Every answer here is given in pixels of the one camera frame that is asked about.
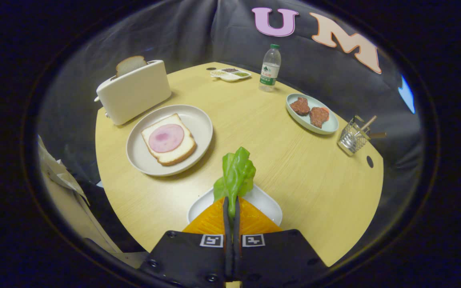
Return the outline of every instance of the water bottle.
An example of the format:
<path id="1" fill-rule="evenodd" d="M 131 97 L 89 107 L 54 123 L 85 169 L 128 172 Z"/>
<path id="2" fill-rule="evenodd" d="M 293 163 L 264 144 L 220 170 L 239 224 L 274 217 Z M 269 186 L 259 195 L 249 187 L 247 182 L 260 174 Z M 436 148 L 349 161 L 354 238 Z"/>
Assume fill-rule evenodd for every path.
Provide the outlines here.
<path id="1" fill-rule="evenodd" d="M 259 80 L 259 89 L 265 92 L 273 91 L 280 69 L 280 46 L 271 44 L 269 47 L 270 49 L 264 55 L 261 79 Z"/>

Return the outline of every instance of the lettuce leaf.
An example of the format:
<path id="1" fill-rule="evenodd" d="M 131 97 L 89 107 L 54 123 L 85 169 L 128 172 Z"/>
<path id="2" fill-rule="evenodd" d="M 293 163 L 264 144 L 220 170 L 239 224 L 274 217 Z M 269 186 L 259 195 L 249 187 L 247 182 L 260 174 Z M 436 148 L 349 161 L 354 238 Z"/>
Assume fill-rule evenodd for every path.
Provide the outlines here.
<path id="1" fill-rule="evenodd" d="M 249 160 L 250 152 L 240 147 L 236 153 L 227 153 L 223 157 L 223 177 L 213 185 L 214 201 L 229 198 L 228 214 L 231 219 L 236 215 L 236 197 L 243 197 L 254 187 L 256 168 Z"/>

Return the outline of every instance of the plate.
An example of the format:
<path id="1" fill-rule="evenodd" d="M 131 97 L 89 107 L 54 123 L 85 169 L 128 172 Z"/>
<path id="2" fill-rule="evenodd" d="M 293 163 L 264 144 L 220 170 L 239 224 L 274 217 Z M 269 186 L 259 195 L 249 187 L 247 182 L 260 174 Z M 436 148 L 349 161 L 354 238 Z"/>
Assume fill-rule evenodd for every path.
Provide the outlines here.
<path id="1" fill-rule="evenodd" d="M 311 109 L 313 107 L 325 107 L 330 111 L 330 115 L 329 115 L 330 118 L 327 122 L 323 123 L 323 125 L 321 126 L 321 129 L 311 124 L 311 117 L 309 115 L 300 116 L 291 108 L 291 106 L 289 106 L 293 102 L 298 100 L 298 97 L 306 98 L 307 104 L 309 105 L 309 108 Z M 337 117 L 335 117 L 332 110 L 328 108 L 325 104 L 320 102 L 319 100 L 316 100 L 310 96 L 299 94 L 299 93 L 292 93 L 292 94 L 287 95 L 286 109 L 289 112 L 289 115 L 291 115 L 291 117 L 293 117 L 293 119 L 296 120 L 296 122 L 300 123 L 300 125 L 304 126 L 305 128 L 315 133 L 331 134 L 337 131 L 337 129 L 339 129 L 339 121 L 337 121 Z"/>
<path id="2" fill-rule="evenodd" d="M 245 200 L 250 202 L 256 208 L 258 208 L 264 215 L 266 215 L 271 221 L 277 226 L 280 226 L 282 222 L 282 209 L 275 202 L 273 198 L 267 195 L 261 188 L 254 184 L 252 190 L 250 190 L 245 197 Z M 212 194 L 212 187 L 204 195 L 200 196 L 188 209 L 187 220 L 188 224 L 191 223 L 197 216 L 200 215 L 207 207 L 214 202 L 214 196 Z"/>
<path id="3" fill-rule="evenodd" d="M 243 71 L 243 70 L 240 70 L 240 69 L 237 69 L 237 71 L 234 71 L 234 72 L 223 71 L 223 69 L 218 69 L 218 70 L 211 71 L 210 74 L 212 75 L 212 77 L 217 77 L 217 78 L 220 78 L 220 79 L 225 80 L 227 82 L 234 82 L 234 81 L 238 81 L 238 80 L 241 80 L 241 79 L 246 79 L 246 78 L 251 76 L 251 74 L 248 73 L 247 71 Z M 214 73 L 217 72 L 217 71 L 225 72 L 225 74 L 215 75 Z M 236 75 L 236 73 L 246 73 L 246 74 L 248 74 L 248 76 L 238 76 L 238 75 Z"/>
<path id="4" fill-rule="evenodd" d="M 172 166 L 163 166 L 149 153 L 141 136 L 141 131 L 174 113 L 177 113 L 184 125 L 190 129 L 197 143 L 197 148 L 183 162 Z M 152 111 L 134 126 L 128 137 L 126 153 L 131 165 L 139 171 L 147 175 L 169 176 L 185 171 L 200 160 L 207 151 L 211 138 L 212 122 L 204 111 L 189 105 L 171 105 Z"/>

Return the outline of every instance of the burger patty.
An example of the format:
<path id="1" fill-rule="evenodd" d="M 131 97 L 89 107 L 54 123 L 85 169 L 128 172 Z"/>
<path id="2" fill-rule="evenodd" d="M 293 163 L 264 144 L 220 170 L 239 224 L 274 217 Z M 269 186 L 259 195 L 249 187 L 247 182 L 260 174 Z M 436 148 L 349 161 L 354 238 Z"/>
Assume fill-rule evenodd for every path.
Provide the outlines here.
<path id="1" fill-rule="evenodd" d="M 324 122 L 328 119 L 328 112 L 325 109 L 319 107 L 313 107 L 311 109 L 311 124 L 321 128 Z"/>
<path id="2" fill-rule="evenodd" d="M 298 100 L 293 102 L 291 105 L 291 109 L 295 111 L 298 115 L 307 115 L 311 108 L 309 108 L 309 105 L 307 104 L 307 98 L 304 97 L 298 97 Z"/>

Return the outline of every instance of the toaster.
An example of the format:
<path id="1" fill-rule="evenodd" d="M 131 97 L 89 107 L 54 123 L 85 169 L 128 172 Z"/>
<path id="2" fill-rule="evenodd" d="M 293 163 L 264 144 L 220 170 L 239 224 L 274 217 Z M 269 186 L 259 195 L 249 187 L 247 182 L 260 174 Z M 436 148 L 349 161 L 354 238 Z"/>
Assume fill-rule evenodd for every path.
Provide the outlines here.
<path id="1" fill-rule="evenodd" d="M 106 117 L 122 125 L 172 95 L 165 64 L 152 60 L 130 73 L 113 76 L 97 87 L 97 98 L 106 109 Z"/>

